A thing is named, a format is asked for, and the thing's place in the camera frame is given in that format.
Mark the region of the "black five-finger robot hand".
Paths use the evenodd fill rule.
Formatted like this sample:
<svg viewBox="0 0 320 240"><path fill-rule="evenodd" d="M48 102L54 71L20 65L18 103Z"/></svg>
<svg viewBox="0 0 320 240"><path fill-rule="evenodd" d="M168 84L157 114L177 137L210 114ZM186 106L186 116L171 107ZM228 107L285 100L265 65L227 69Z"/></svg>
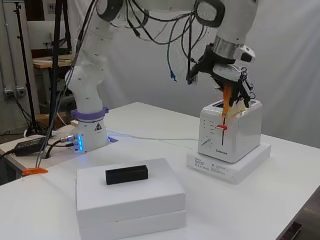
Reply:
<svg viewBox="0 0 320 240"><path fill-rule="evenodd" d="M246 67L216 64L213 68L213 79L219 89L227 94L230 107L242 101L248 108L250 101L255 98L254 86L248 78Z"/></svg>

